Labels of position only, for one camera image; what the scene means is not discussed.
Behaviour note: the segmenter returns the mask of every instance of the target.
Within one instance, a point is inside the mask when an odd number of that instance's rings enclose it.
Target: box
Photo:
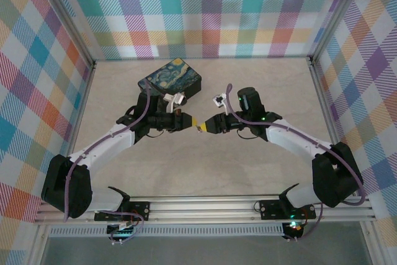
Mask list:
[[[201,76],[181,58],[172,60],[140,80],[138,85],[141,90],[145,89],[145,79],[149,81],[153,94],[174,95],[180,92],[190,99],[201,90]]]

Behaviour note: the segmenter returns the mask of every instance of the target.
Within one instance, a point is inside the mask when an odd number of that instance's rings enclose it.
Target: wall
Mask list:
[[[89,68],[47,0],[0,0],[0,264],[20,264]]]
[[[64,0],[98,59],[307,56],[339,0]]]
[[[397,0],[353,0],[317,67],[397,262]]]

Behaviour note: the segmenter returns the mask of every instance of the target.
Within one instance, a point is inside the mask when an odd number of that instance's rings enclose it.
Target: beige floor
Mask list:
[[[104,134],[137,99],[137,82],[166,60],[101,62],[92,83],[76,150]],[[237,91],[253,86],[267,110],[323,140],[329,140],[304,59],[186,60],[203,78],[202,90],[182,108],[204,122],[220,113],[212,102],[232,82]],[[199,133],[190,128],[144,138],[101,169],[94,186],[115,186],[130,195],[275,194],[311,180],[311,165],[263,140],[242,140],[235,132]]]

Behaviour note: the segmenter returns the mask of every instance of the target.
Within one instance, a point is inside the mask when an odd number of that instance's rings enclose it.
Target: purple cable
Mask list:
[[[316,140],[306,136],[305,134],[295,130],[294,128],[291,128],[291,127],[288,127],[288,126],[282,125],[282,124],[275,124],[273,122],[252,122],[252,121],[247,121],[247,120],[242,119],[241,117],[239,117],[236,114],[236,112],[231,107],[229,94],[230,94],[232,89],[233,89],[233,85],[231,83],[229,83],[228,86],[226,87],[226,104],[227,104],[227,108],[230,111],[230,113],[232,113],[232,115],[234,117],[236,117],[236,119],[238,121],[240,121],[240,122],[242,122],[244,124],[249,124],[249,125],[269,125],[269,126],[272,126],[272,127],[282,128],[284,130],[289,130],[290,132],[294,133],[295,135],[298,135],[299,137],[305,139],[306,141],[309,141],[310,143],[318,146],[320,149],[322,149],[324,151],[327,151],[329,154],[333,155],[338,161],[340,161],[346,167],[346,169],[350,172],[350,174],[353,176],[354,180],[356,181],[357,185],[359,186],[359,194],[361,195],[360,200],[358,202],[342,201],[342,203],[344,203],[346,205],[358,206],[358,205],[362,205],[365,202],[364,186],[362,185],[361,180],[359,179],[358,175],[349,166],[349,164],[345,162],[344,159],[342,159],[339,155],[337,155],[335,152],[333,152],[329,148],[326,148],[322,144],[318,144],[318,142]],[[317,222],[315,223],[314,227],[308,233],[306,233],[307,235],[310,235],[316,229],[316,227],[320,223],[320,220],[321,220],[322,216],[323,216],[323,204],[321,204],[320,216],[318,217]]]
[[[92,144],[89,148],[87,148],[85,150],[85,152],[83,153],[84,155],[90,153],[91,150],[93,150],[96,146],[98,146],[99,144],[101,144],[102,142],[106,141],[109,138],[113,138],[114,136],[117,136],[119,133],[125,132],[126,130],[129,130],[131,127],[133,127],[134,125],[136,125],[139,121],[142,120],[143,117],[145,117],[148,109],[149,109],[149,103],[150,103],[150,88],[149,88],[149,83],[147,82],[147,80],[145,79],[145,88],[146,88],[146,96],[147,96],[147,101],[146,101],[146,107],[142,113],[142,115],[140,115],[138,117],[138,119],[136,119],[132,124],[122,128],[121,130],[117,130],[116,132],[114,132],[112,135],[106,135],[104,136],[102,139],[96,141],[94,144]],[[68,175],[66,176],[66,181],[65,181],[65,211],[64,211],[64,215],[63,215],[63,222],[66,223],[66,221],[68,220],[69,217],[69,185],[70,185],[70,179],[72,176],[72,173],[75,169],[75,167],[78,165],[78,163],[83,159],[83,155],[79,156],[76,161],[72,164],[72,167],[70,167],[70,170],[68,172]]]
[[[122,245],[122,244],[126,243],[128,240],[131,240],[132,238],[134,238],[136,236],[136,234],[140,230],[142,230],[143,223],[145,222],[145,219],[143,218],[142,215],[137,214],[137,213],[133,213],[133,212],[117,212],[117,211],[106,211],[106,210],[101,210],[100,212],[108,213],[108,214],[116,214],[116,215],[131,215],[132,217],[138,217],[141,220],[141,224],[139,225],[139,228],[137,228],[137,229],[134,228],[134,233],[131,236],[127,237],[126,239],[122,240],[122,241],[115,241],[113,239],[114,231],[112,233],[110,233],[110,240],[112,241],[112,244],[120,243]]]

